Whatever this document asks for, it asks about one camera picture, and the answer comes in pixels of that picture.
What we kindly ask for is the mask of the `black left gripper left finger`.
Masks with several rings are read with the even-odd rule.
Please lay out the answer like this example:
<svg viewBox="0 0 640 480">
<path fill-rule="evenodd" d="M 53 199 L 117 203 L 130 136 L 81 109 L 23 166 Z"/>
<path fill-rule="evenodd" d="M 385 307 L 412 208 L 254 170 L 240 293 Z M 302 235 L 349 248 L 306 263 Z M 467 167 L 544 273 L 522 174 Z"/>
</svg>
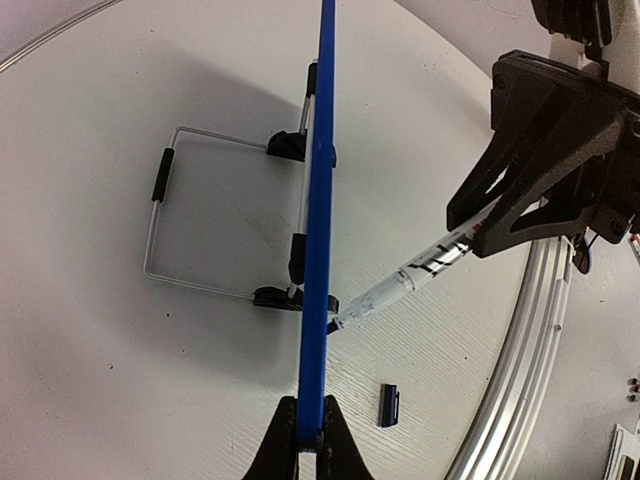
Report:
<svg viewBox="0 0 640 480">
<path fill-rule="evenodd" d="M 297 399 L 282 397 L 243 480 L 299 478 L 296 413 Z"/>
</svg>

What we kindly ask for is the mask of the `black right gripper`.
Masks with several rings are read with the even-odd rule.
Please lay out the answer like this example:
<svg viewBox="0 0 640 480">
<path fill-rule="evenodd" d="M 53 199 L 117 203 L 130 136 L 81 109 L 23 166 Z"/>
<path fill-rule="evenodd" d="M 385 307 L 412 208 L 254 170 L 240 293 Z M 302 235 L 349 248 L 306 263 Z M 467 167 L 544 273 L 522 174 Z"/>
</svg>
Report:
<svg viewBox="0 0 640 480">
<path fill-rule="evenodd" d="M 493 137 L 449 201 L 449 232 L 497 199 L 476 256 L 591 226 L 610 243 L 639 230 L 639 96 L 522 51 L 492 69 Z"/>
</svg>

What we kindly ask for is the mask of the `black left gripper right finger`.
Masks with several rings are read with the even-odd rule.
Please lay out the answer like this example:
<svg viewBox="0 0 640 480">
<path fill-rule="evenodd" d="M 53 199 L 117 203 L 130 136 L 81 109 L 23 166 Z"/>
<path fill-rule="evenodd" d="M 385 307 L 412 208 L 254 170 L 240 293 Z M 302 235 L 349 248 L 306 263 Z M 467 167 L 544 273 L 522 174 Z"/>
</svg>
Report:
<svg viewBox="0 0 640 480">
<path fill-rule="evenodd" d="M 372 480 L 337 399 L 324 399 L 321 440 L 316 452 L 316 478 L 320 480 Z"/>
</svg>

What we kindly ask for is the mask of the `blue marker cap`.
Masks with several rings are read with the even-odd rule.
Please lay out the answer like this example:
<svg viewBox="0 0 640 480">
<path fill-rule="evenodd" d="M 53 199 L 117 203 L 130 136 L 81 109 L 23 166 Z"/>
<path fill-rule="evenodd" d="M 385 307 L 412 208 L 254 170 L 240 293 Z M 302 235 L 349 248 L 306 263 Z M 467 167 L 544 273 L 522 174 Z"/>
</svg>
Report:
<svg viewBox="0 0 640 480">
<path fill-rule="evenodd" d="M 391 428 L 399 421 L 400 391 L 395 384 L 382 384 L 379 405 L 379 426 Z"/>
</svg>

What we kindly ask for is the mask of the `white blue marker pen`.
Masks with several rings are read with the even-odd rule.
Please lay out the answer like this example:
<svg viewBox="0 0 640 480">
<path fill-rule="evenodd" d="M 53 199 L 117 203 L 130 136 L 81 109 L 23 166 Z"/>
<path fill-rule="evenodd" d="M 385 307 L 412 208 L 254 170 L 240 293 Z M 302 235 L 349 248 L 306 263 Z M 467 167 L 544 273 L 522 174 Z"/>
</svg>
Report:
<svg viewBox="0 0 640 480">
<path fill-rule="evenodd" d="M 327 334 L 378 314 L 409 293 L 435 279 L 472 251 L 472 243 L 482 222 L 497 203 L 490 202 L 469 220 L 447 233 L 391 275 L 341 307 L 327 323 Z"/>
</svg>

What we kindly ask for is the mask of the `blue framed whiteboard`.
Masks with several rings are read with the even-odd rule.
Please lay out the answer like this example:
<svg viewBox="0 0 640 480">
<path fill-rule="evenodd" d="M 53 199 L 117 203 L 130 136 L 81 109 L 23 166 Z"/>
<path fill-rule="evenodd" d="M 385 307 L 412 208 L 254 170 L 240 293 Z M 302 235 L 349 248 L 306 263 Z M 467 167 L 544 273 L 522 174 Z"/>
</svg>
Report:
<svg viewBox="0 0 640 480">
<path fill-rule="evenodd" d="M 334 165 L 336 3 L 321 8 L 311 148 L 305 288 L 300 340 L 296 440 L 317 453 L 324 418 Z"/>
</svg>

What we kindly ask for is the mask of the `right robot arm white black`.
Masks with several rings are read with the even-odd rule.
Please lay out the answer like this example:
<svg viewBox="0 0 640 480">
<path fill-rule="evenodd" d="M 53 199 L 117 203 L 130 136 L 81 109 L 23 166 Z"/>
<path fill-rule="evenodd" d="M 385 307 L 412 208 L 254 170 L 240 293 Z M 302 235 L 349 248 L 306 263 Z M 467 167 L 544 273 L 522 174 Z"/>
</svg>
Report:
<svg viewBox="0 0 640 480">
<path fill-rule="evenodd" d="M 449 229 L 484 215 L 472 241 L 482 258 L 587 231 L 617 244 L 639 230 L 639 5 L 533 10 L 550 53 L 494 63 L 493 136 L 447 206 Z"/>
</svg>

